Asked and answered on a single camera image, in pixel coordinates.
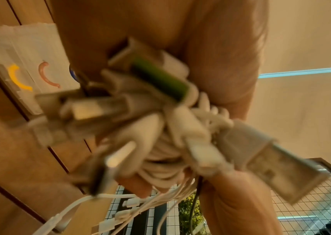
wooden wall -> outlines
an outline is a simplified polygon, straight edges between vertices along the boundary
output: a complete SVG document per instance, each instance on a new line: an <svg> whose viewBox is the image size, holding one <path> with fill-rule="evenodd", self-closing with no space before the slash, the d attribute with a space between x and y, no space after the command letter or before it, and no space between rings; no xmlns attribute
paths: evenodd
<svg viewBox="0 0 331 235"><path fill-rule="evenodd" d="M0 26L53 23L50 10L44 0L0 0ZM0 82L0 234L29 235L83 196L64 181L89 156L87 144L42 149L20 128L30 118Z"/></svg>

cable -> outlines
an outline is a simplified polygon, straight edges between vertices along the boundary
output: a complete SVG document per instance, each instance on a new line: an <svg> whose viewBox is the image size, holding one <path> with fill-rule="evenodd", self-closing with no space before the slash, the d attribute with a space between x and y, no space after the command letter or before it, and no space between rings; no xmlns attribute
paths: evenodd
<svg viewBox="0 0 331 235"><path fill-rule="evenodd" d="M194 230L192 227L192 216L194 215L194 210L195 210L195 206L197 203L197 199L199 198L200 195L200 191L201 191L201 185L203 184L203 177L199 176L198 180L197 180L197 187L196 187L196 193L194 196L194 200L192 202L192 206L191 206L191 210L190 210L190 217L189 217L189 229L190 229L190 234L192 235L192 231Z"/></svg>

usb connector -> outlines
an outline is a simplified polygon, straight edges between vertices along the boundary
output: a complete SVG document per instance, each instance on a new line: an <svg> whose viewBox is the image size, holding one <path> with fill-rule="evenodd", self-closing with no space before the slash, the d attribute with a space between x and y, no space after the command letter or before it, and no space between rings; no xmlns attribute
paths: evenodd
<svg viewBox="0 0 331 235"><path fill-rule="evenodd" d="M274 139L239 120L234 127L221 131L217 147L240 170L254 173L279 196L293 204L326 180L310 160L287 152Z"/></svg>

